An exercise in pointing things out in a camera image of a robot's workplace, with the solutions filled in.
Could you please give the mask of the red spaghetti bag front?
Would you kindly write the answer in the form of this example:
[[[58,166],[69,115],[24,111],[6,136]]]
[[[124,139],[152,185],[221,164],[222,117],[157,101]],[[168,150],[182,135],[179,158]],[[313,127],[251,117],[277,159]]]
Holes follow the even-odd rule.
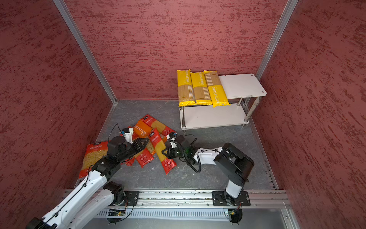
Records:
[[[154,157],[151,155],[148,148],[145,148],[138,154],[134,155],[134,158],[137,160],[141,168],[143,168],[144,166],[146,166],[147,164],[149,164],[154,160]]]

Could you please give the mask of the yellow spaghetti bag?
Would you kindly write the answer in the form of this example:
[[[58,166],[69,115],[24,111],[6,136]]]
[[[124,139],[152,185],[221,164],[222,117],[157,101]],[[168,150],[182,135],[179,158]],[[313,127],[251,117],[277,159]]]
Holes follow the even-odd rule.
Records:
[[[204,71],[213,108],[229,106],[229,102],[217,71]]]
[[[179,107],[196,105],[191,70],[177,70],[177,83]]]
[[[191,73],[191,79],[196,104],[200,106],[212,105],[204,72]]]

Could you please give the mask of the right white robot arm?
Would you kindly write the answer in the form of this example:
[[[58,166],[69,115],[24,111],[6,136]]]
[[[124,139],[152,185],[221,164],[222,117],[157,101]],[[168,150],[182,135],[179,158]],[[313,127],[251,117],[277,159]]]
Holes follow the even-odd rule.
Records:
[[[240,195],[254,167],[254,161],[231,143],[218,148],[199,148],[189,142],[184,135],[170,133],[166,136],[166,149],[162,154],[168,159],[178,158],[194,172],[200,173],[202,165],[217,166],[227,177],[225,191],[213,194],[214,204],[241,207]]]

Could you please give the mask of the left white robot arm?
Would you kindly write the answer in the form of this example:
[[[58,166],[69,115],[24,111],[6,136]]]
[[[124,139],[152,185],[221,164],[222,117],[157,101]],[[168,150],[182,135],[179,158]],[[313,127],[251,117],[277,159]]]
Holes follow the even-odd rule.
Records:
[[[124,187],[111,181],[121,163],[142,152],[147,138],[127,141],[117,136],[108,142],[107,155],[98,160],[86,178],[61,203],[41,219],[33,218],[28,229],[81,229],[109,205],[135,206],[136,196],[126,194]]]

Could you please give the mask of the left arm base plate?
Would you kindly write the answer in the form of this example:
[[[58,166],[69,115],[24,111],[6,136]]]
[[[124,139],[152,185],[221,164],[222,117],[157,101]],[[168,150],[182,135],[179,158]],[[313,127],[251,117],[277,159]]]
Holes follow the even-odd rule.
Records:
[[[139,191],[119,191],[114,194],[114,206],[136,206],[139,198]]]

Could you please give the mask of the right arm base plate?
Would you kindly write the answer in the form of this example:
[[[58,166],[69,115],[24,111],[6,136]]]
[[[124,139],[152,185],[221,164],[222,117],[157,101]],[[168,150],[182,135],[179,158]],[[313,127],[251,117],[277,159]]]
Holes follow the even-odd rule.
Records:
[[[237,198],[233,198],[225,191],[213,191],[212,192],[213,205],[218,206],[231,206],[231,207],[249,207],[251,206],[249,194],[246,191],[241,191]]]

